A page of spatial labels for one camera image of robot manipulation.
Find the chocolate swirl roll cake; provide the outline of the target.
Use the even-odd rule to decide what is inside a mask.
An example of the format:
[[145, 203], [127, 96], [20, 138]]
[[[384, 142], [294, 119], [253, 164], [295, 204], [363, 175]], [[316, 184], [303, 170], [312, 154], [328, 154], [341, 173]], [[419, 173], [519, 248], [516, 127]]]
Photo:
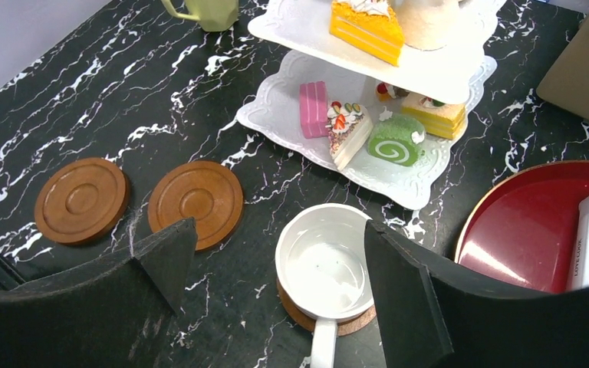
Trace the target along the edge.
[[385, 82], [380, 82], [376, 86], [377, 99], [381, 102], [388, 100], [402, 99], [410, 92], [404, 88], [394, 86]]

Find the white three-tier cake stand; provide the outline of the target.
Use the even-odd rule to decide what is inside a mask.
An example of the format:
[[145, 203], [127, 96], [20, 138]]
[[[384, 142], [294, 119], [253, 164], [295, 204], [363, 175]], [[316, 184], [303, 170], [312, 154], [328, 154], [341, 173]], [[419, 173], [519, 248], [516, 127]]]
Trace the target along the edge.
[[501, 7], [500, 1], [463, 2], [456, 36], [447, 46], [435, 51], [405, 47], [394, 67], [330, 34], [330, 2], [270, 1], [266, 12], [248, 23], [248, 30], [287, 47], [288, 53], [279, 71], [261, 83], [255, 99], [238, 110], [237, 120], [319, 166], [334, 169], [327, 139], [307, 139], [301, 131], [298, 92], [303, 83], [325, 82], [329, 98], [363, 104], [375, 120], [400, 111], [399, 101], [377, 99], [380, 81], [446, 103], [463, 103], [471, 111], [497, 67], [485, 55], [484, 45], [495, 32]]

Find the yellow cake with cherry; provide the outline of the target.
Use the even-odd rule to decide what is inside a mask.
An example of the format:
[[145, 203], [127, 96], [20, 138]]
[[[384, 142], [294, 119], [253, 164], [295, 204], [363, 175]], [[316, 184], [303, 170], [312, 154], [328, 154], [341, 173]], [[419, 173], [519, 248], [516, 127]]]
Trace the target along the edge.
[[447, 104], [414, 92], [403, 98], [401, 110], [421, 122], [427, 133], [448, 140], [459, 135], [466, 121], [465, 104]]

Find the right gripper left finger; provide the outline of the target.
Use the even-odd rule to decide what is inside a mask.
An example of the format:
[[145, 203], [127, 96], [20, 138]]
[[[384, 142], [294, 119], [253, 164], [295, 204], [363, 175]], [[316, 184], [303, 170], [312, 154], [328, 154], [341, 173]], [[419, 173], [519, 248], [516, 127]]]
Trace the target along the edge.
[[0, 367], [155, 367], [197, 243], [185, 218], [137, 242], [0, 291]]

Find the yellow-green cup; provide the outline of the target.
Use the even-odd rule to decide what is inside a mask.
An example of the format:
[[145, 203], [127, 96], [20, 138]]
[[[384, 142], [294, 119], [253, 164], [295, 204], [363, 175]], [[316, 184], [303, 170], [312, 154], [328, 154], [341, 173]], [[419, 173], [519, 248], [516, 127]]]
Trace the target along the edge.
[[207, 32], [226, 31], [239, 16], [239, 0], [184, 0], [187, 13], [178, 12], [170, 0], [161, 2], [169, 15], [194, 21]]

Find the yellow triangular cake slice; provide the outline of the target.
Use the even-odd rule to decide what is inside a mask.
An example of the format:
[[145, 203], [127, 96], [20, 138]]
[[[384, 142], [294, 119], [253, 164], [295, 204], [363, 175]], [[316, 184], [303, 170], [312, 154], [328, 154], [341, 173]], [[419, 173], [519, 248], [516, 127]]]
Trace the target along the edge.
[[404, 36], [386, 0], [332, 1], [329, 32], [394, 67], [399, 65]]

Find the green swirl roll cake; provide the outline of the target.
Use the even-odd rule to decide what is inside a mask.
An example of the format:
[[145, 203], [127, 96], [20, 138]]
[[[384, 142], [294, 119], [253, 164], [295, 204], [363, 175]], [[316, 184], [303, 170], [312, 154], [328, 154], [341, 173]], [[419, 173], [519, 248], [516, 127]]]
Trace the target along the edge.
[[367, 152], [400, 166], [413, 166], [423, 155], [426, 129], [418, 119], [396, 113], [377, 123], [370, 134]]

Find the beige round macaron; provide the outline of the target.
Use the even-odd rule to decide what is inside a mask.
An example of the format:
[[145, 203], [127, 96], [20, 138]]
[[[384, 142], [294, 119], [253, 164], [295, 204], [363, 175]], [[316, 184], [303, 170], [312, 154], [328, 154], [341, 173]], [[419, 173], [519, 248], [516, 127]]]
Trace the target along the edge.
[[459, 30], [457, 0], [405, 0], [394, 12], [403, 31], [404, 44], [421, 51], [447, 46]]

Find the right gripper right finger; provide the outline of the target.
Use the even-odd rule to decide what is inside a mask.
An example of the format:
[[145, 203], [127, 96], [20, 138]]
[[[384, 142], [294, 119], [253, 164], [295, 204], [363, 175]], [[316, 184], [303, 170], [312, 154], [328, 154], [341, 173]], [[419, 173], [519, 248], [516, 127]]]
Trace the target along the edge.
[[499, 281], [374, 220], [364, 246], [389, 367], [589, 367], [589, 287]]

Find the brown wooden coaster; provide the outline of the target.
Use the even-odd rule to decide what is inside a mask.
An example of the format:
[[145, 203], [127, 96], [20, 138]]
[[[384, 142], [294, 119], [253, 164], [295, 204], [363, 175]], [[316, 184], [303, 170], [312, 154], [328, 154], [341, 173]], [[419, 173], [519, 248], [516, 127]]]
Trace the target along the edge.
[[[281, 300], [281, 305], [286, 310], [290, 318], [305, 330], [313, 332], [316, 320], [312, 317], [309, 317], [296, 306], [294, 301], [286, 293], [279, 281], [276, 281], [276, 288], [278, 290], [278, 296]], [[376, 315], [377, 312], [375, 306], [373, 305], [357, 317], [344, 322], [339, 322], [337, 335], [339, 337], [343, 337], [365, 328], [376, 317]]]
[[223, 242], [240, 223], [244, 195], [238, 177], [220, 163], [198, 160], [168, 172], [154, 188], [148, 222], [158, 232], [181, 219], [196, 222], [197, 251]]
[[53, 242], [84, 245], [116, 225], [129, 197], [122, 169], [102, 158], [79, 159], [44, 184], [35, 203], [35, 223]]

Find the white mug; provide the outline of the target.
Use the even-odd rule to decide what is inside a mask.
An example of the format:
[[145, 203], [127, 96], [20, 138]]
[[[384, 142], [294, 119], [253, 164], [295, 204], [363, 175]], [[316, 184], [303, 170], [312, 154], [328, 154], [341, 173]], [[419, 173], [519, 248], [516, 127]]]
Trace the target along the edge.
[[314, 205], [279, 236], [278, 280], [296, 307], [314, 319], [312, 367], [332, 367], [339, 324], [374, 305], [364, 242], [368, 220], [349, 205]]

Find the triangular sandwich cake slice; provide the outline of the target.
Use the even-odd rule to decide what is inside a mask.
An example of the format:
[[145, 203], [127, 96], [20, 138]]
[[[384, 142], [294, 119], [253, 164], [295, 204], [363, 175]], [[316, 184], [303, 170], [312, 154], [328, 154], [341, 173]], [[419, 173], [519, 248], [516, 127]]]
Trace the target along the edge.
[[333, 101], [327, 110], [330, 155], [342, 171], [366, 143], [373, 129], [367, 108], [359, 103]]

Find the pink cake block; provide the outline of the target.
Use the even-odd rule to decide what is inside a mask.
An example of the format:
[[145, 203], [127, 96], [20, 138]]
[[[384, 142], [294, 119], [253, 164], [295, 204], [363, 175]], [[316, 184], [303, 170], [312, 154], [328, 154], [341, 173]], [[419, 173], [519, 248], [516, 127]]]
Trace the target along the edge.
[[316, 81], [299, 86], [299, 121], [306, 139], [327, 135], [327, 103], [325, 82]]

